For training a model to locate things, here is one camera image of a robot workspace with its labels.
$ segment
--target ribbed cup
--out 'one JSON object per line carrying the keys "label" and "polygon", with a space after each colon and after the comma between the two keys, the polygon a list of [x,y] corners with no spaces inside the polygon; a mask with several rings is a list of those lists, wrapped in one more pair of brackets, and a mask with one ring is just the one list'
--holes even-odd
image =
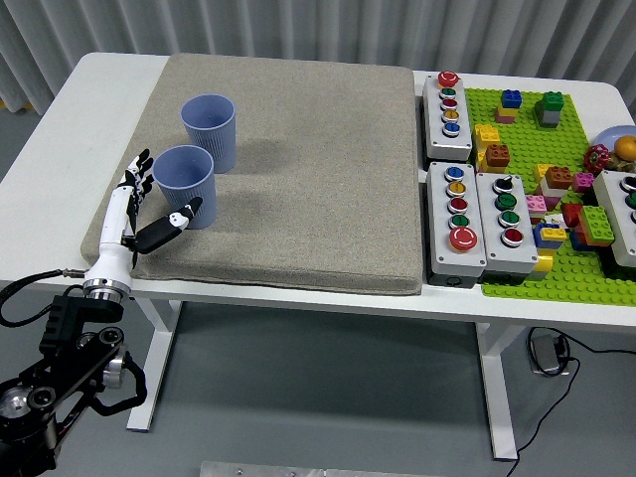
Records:
{"label": "ribbed cup", "polygon": [[203,204],[188,229],[204,229],[217,219],[215,163],[208,151],[192,145],[175,146],[155,159],[152,175],[173,211],[195,197]]}
{"label": "ribbed cup", "polygon": [[202,94],[181,108],[181,120],[193,144],[207,150],[215,174],[231,171],[237,163],[237,115],[234,103],[220,94]]}

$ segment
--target power adapter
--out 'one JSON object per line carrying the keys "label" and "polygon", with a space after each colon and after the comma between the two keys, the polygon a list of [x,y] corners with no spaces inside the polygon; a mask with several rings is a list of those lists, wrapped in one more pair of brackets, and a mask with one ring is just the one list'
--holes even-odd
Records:
{"label": "power adapter", "polygon": [[[552,335],[546,334],[534,337],[531,340],[531,352],[535,357],[534,360],[532,357],[530,358],[532,371],[542,375],[544,372],[554,373],[558,371],[560,367],[559,358],[563,359],[565,357],[566,349],[561,336],[554,338]],[[561,374],[569,374],[567,366]]]}

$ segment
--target yellow button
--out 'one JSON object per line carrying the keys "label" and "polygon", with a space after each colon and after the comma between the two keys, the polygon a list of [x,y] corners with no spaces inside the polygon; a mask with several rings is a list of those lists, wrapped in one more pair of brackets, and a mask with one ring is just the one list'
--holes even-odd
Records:
{"label": "yellow button", "polygon": [[466,186],[461,182],[453,181],[448,184],[446,193],[450,197],[462,197],[464,194],[466,194]]}

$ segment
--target red emergency button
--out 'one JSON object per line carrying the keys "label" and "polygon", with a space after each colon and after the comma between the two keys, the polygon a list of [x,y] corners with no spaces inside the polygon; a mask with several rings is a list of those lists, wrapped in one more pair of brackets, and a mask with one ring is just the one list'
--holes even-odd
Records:
{"label": "red emergency button", "polygon": [[457,251],[468,251],[477,244],[477,234],[468,227],[456,227],[450,231],[450,245]]}
{"label": "red emergency button", "polygon": [[448,203],[448,212],[451,214],[466,214],[468,203],[461,197],[456,197]]}
{"label": "red emergency button", "polygon": [[524,241],[524,235],[517,229],[505,229],[501,234],[501,241],[505,246],[517,248]]}
{"label": "red emergency button", "polygon": [[437,75],[437,81],[441,87],[454,87],[459,81],[459,76],[454,72],[441,72]]}

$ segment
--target black cable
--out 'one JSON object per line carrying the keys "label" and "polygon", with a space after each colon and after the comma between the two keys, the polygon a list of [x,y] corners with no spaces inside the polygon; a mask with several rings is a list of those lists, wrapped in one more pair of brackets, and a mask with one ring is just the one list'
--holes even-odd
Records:
{"label": "black cable", "polygon": [[517,450],[517,460],[515,461],[515,465],[513,465],[513,468],[510,469],[510,472],[508,472],[507,477],[510,477],[512,475],[512,473],[515,471],[515,469],[517,468],[517,466],[519,465],[519,462],[521,461],[521,453],[522,451],[524,451],[525,449],[527,449],[530,444],[533,443],[533,441],[535,440],[535,438],[537,437],[537,435],[539,434],[539,429],[541,428],[541,424],[544,423],[544,420],[546,420],[546,418],[550,415],[550,413],[555,410],[555,407],[557,407],[565,398],[567,398],[567,395],[569,394],[569,391],[572,388],[572,383],[574,383],[574,380],[576,379],[576,376],[578,375],[578,370],[580,370],[580,361],[577,358],[569,358],[569,361],[576,361],[577,362],[577,366],[576,366],[576,371],[574,371],[574,373],[572,374],[571,379],[569,380],[569,384],[567,385],[567,390],[565,390],[565,393],[563,393],[563,396],[561,396],[551,407],[550,409],[548,409],[548,412],[546,412],[543,417],[541,419],[539,419],[539,423],[537,424],[537,428],[535,429],[535,433],[533,434],[533,436],[530,438],[530,440],[523,445],[519,450]]}
{"label": "black cable", "polygon": [[[539,362],[537,360],[537,356],[535,355],[535,352],[534,352],[533,347],[532,347],[532,336],[533,336],[535,330],[542,329],[542,328],[545,329],[545,330],[554,331],[555,333],[558,334],[558,336],[556,337],[556,339],[557,339],[556,346],[561,347],[561,349],[560,350],[557,350],[557,348],[555,349],[555,351],[557,352],[557,358],[558,358],[558,364],[559,364],[558,369],[556,369],[555,371],[544,370],[539,365]],[[573,341],[577,345],[580,345],[581,347],[583,347],[585,350],[589,351],[590,353],[594,353],[594,354],[620,353],[620,354],[626,354],[626,355],[636,355],[636,351],[630,351],[630,350],[596,350],[596,349],[592,348],[591,346],[586,345],[582,341],[577,340],[576,338],[572,337],[571,335],[568,335],[567,333],[565,333],[565,332],[563,332],[563,331],[561,331],[561,330],[559,330],[557,328],[548,328],[548,327],[533,327],[533,328],[531,328],[530,332],[528,333],[528,338],[526,340],[526,346],[528,348],[528,354],[530,356],[530,360],[532,361],[533,365],[544,376],[552,378],[552,377],[561,375],[563,373],[563,371],[565,371],[565,368],[567,367],[567,363],[569,363],[571,361],[577,362],[577,366],[576,366],[576,371],[574,371],[571,379],[569,380],[569,384],[567,385],[567,390],[565,391],[565,393],[550,407],[550,409],[548,409],[548,412],[546,412],[543,415],[543,417],[539,420],[539,423],[537,424],[537,428],[535,429],[535,433],[530,438],[530,440],[517,451],[517,460],[515,461],[515,465],[513,465],[513,468],[510,469],[510,472],[508,472],[507,477],[510,477],[510,475],[512,475],[512,473],[515,471],[515,469],[519,465],[519,462],[521,460],[521,456],[520,456],[521,452],[523,450],[527,449],[530,446],[530,444],[532,444],[533,441],[535,440],[535,438],[537,437],[537,434],[539,433],[539,429],[541,428],[541,424],[544,422],[544,420],[546,420],[548,415],[550,415],[550,413],[555,409],[555,407],[557,407],[567,397],[567,395],[569,394],[569,391],[571,390],[572,383],[574,382],[574,379],[578,375],[578,371],[580,370],[580,360],[577,359],[577,358],[573,358],[570,355],[570,346],[569,346],[569,341],[568,340]]]}
{"label": "black cable", "polygon": [[36,281],[44,280],[46,278],[53,278],[55,276],[63,275],[64,272],[62,270],[51,270],[45,271],[43,273],[36,273],[35,275],[25,276],[24,278],[20,278],[12,283],[9,283],[5,286],[2,291],[0,291],[0,325],[6,326],[7,328],[18,328],[20,326],[28,325],[29,323],[33,323],[38,318],[43,317],[51,310],[52,304],[45,306],[38,313],[33,315],[31,318],[27,318],[22,321],[7,321],[4,316],[2,316],[2,307],[7,302],[9,298],[15,295],[18,291],[23,289],[25,286],[30,285],[31,283],[35,283]]}
{"label": "black cable", "polygon": [[576,343],[577,345],[582,346],[583,348],[585,348],[587,351],[589,351],[590,353],[595,353],[595,354],[607,354],[607,353],[622,353],[625,355],[636,355],[636,351],[630,351],[630,350],[595,350],[594,348],[592,348],[591,346],[587,346],[585,343],[577,340],[576,338],[568,335],[567,333],[558,330],[557,328],[545,328],[546,330],[550,330],[550,331],[554,331],[555,333],[559,333],[560,335],[568,338],[569,340],[572,340],[574,343]]}

